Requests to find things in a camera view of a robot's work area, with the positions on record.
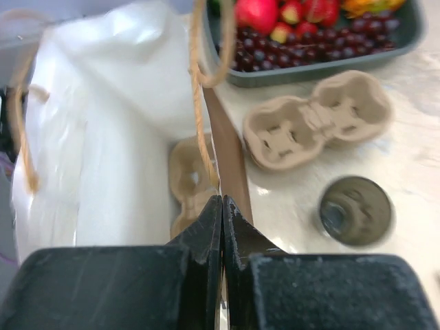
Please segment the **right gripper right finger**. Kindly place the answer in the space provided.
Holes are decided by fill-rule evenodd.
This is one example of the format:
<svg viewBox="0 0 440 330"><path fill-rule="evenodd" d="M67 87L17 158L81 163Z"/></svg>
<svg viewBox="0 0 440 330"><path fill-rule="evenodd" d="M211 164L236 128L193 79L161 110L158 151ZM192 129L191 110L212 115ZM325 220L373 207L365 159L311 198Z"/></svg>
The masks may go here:
<svg viewBox="0 0 440 330"><path fill-rule="evenodd" d="M390 254L289 254L223 199L231 329L438 329L413 269Z"/></svg>

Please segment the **brown paper bag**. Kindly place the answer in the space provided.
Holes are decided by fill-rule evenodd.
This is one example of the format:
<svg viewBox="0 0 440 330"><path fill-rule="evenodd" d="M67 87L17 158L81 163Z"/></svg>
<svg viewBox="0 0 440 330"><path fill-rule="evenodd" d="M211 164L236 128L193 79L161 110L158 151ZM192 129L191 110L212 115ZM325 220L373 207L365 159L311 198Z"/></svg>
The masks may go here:
<svg viewBox="0 0 440 330"><path fill-rule="evenodd" d="M30 9L6 109L18 158L12 176L17 258L37 250L163 245L177 204L171 150L189 142L205 189L219 191L203 90L226 77L199 63L203 1L185 23L165 1L136 1L57 23Z"/></svg>

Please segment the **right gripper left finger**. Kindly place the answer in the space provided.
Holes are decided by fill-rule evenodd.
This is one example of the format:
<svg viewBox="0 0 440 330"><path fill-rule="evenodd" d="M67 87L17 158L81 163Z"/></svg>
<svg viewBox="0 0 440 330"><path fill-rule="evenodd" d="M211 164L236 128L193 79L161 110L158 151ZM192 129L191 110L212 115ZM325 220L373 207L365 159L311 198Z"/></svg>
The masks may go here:
<svg viewBox="0 0 440 330"><path fill-rule="evenodd" d="M165 245L38 250L1 304L2 329L218 329L222 200Z"/></svg>

